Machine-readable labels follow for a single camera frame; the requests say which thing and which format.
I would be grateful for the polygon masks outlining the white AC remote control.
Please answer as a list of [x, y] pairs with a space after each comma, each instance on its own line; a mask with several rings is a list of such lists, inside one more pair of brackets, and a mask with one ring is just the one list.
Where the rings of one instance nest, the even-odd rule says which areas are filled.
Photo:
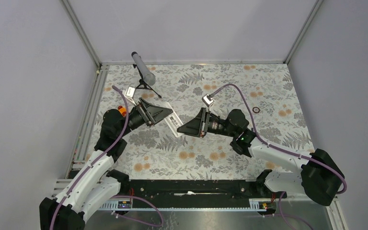
[[168, 115], [166, 118], [164, 118], [164, 121], [166, 122], [167, 126], [170, 128], [172, 134], [176, 138], [181, 137], [183, 134], [177, 132], [177, 129], [181, 127], [183, 123], [181, 119], [179, 118], [179, 116], [177, 115], [177, 113], [174, 111], [173, 107], [170, 105], [169, 102], [160, 103], [159, 106], [172, 110], [172, 113]]

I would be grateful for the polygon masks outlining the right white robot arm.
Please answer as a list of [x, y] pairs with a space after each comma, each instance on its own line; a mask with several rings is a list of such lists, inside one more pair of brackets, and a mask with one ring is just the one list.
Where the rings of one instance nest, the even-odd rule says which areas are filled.
[[177, 128], [177, 132], [203, 138], [206, 134], [231, 137], [230, 146], [239, 155], [270, 161], [287, 170], [270, 172], [256, 183], [259, 196], [273, 192], [305, 194], [322, 206], [329, 206], [343, 185], [345, 176], [331, 156], [322, 149], [314, 152], [279, 147], [259, 137], [248, 128], [249, 121], [240, 109], [232, 110], [226, 119], [201, 108], [190, 121]]

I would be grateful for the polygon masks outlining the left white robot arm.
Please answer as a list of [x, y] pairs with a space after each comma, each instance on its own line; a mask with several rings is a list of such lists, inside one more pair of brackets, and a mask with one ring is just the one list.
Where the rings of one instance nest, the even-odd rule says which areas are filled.
[[174, 113], [140, 98], [132, 109], [121, 106], [103, 115], [100, 137], [94, 151], [72, 181], [54, 198], [39, 206], [42, 230], [82, 230], [90, 217], [111, 197], [129, 192], [128, 175], [111, 167], [124, 152], [123, 136], [142, 125], [153, 126]]

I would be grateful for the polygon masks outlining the orange toy car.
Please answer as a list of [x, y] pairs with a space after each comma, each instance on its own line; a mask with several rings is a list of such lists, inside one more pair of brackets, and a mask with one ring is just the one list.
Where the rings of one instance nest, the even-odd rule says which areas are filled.
[[127, 109], [123, 106], [118, 106], [117, 110], [121, 114], [122, 117], [126, 117], [127, 115]]

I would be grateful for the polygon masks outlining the grey microphone on tripod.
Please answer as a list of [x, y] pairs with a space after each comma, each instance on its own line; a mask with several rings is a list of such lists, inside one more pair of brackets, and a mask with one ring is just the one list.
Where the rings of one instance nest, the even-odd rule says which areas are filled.
[[136, 86], [135, 89], [150, 90], [159, 98], [162, 98], [162, 96], [152, 88], [156, 82], [156, 77], [143, 62], [141, 56], [134, 51], [131, 53], [131, 57], [134, 60], [133, 68], [137, 69], [140, 75], [139, 85]]

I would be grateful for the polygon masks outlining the floral patterned table mat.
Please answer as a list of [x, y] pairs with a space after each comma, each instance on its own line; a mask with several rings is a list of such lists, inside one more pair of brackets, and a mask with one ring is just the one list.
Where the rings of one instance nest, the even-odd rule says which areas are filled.
[[[259, 135], [298, 151], [314, 151], [289, 70], [285, 64], [257, 65], [149, 65], [156, 76], [153, 91], [138, 90], [140, 97], [159, 105], [169, 102], [183, 123], [204, 106], [202, 97], [219, 90], [212, 113], [226, 118], [241, 109]], [[254, 179], [263, 170], [282, 171], [270, 161], [237, 154], [228, 137], [176, 138], [161, 121], [141, 126], [125, 136], [127, 146], [113, 165], [132, 179]]]

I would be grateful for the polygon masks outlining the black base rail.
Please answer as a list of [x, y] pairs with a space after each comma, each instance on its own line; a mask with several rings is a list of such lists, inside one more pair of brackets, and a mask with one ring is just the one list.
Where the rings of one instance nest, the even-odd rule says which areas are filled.
[[149, 201], [157, 208], [244, 208], [249, 199], [272, 199], [263, 183], [246, 180], [130, 180], [120, 195], [134, 195], [134, 208]]

